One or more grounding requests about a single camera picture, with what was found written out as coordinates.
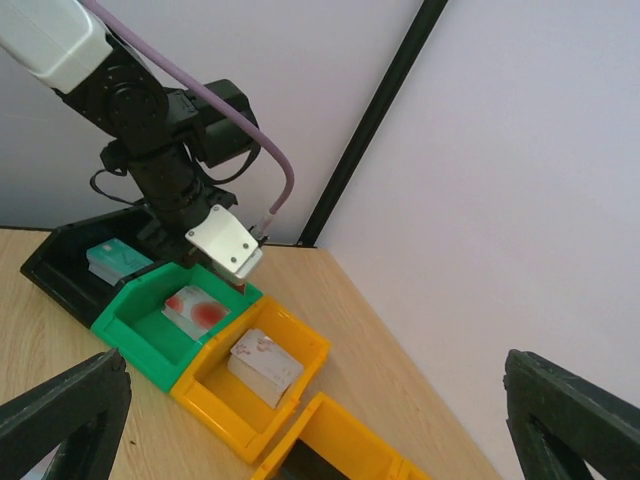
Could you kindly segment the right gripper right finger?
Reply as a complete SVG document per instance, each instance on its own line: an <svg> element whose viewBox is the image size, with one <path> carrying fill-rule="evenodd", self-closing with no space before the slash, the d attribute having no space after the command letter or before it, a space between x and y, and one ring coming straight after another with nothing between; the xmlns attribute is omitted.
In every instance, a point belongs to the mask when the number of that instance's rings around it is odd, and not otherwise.
<svg viewBox="0 0 640 480"><path fill-rule="evenodd" d="M509 351L503 384L525 478L639 477L637 407L529 351Z"/></svg>

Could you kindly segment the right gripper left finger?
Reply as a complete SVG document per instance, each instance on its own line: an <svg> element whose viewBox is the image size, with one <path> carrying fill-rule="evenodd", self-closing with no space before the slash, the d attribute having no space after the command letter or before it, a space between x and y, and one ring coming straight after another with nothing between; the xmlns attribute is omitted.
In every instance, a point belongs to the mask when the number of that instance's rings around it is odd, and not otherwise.
<svg viewBox="0 0 640 480"><path fill-rule="evenodd" d="M96 354L1 405L1 477L20 479L50 452L46 479L107 479L132 399L118 349Z"/></svg>

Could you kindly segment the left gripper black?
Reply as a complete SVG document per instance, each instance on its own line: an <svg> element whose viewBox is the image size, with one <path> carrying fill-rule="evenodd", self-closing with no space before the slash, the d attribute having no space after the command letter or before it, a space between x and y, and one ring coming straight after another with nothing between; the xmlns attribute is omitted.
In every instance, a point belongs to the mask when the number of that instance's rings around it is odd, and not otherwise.
<svg viewBox="0 0 640 480"><path fill-rule="evenodd" d="M141 206L150 219L137 234L141 245L159 260L185 268L210 266L209 256L195 247L187 233L200 225L214 206L237 204L236 195L216 186L197 184L182 194L172 195L163 204Z"/></svg>

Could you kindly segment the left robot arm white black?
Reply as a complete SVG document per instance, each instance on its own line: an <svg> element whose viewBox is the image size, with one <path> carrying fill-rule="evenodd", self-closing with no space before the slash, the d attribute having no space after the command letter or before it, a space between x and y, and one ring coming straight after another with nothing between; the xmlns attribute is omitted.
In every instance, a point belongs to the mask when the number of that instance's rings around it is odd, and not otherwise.
<svg viewBox="0 0 640 480"><path fill-rule="evenodd" d="M5 1L1 45L84 119L107 133L105 169L131 176L150 213L144 248L190 266L211 261L241 275L260 246L232 214L234 195L206 169L259 147L246 96L229 81L164 87L158 55L77 1Z"/></svg>

